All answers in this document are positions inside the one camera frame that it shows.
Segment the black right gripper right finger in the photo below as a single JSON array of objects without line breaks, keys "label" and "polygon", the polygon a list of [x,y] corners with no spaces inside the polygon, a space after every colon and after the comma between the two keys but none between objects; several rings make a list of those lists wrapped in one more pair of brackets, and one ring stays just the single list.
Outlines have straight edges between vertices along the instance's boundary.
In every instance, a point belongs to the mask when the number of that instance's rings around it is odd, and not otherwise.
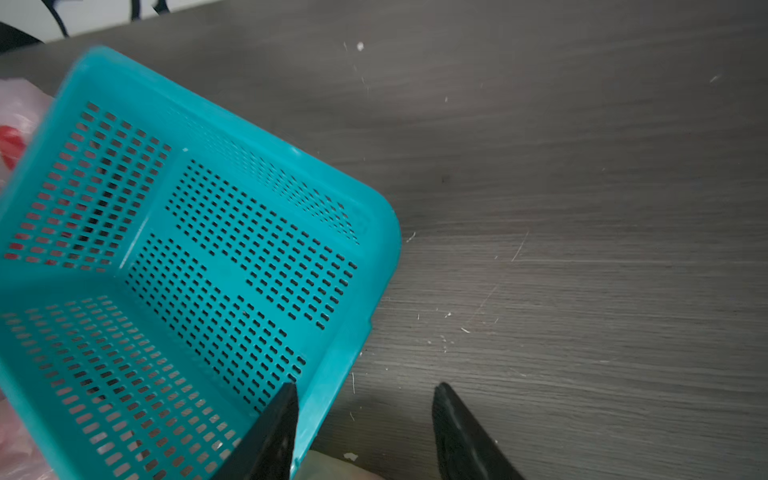
[{"label": "black right gripper right finger", "polygon": [[446,382],[434,390],[432,423],[443,480],[524,480]]}]

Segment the pink plastic bag front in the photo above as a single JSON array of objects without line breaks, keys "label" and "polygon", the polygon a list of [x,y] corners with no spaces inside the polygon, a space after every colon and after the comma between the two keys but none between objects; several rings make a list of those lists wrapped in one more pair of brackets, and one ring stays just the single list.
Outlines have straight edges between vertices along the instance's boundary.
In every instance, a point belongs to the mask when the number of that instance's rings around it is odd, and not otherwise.
[{"label": "pink plastic bag front", "polygon": [[4,395],[1,395],[1,478],[58,478]]}]

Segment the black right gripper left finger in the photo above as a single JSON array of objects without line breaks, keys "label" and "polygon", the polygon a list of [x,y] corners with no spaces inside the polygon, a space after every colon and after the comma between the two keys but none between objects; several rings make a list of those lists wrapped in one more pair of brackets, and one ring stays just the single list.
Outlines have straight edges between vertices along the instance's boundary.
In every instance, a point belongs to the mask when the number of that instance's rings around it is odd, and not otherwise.
[{"label": "black right gripper left finger", "polygon": [[285,383],[211,479],[289,479],[298,416],[296,385]]}]

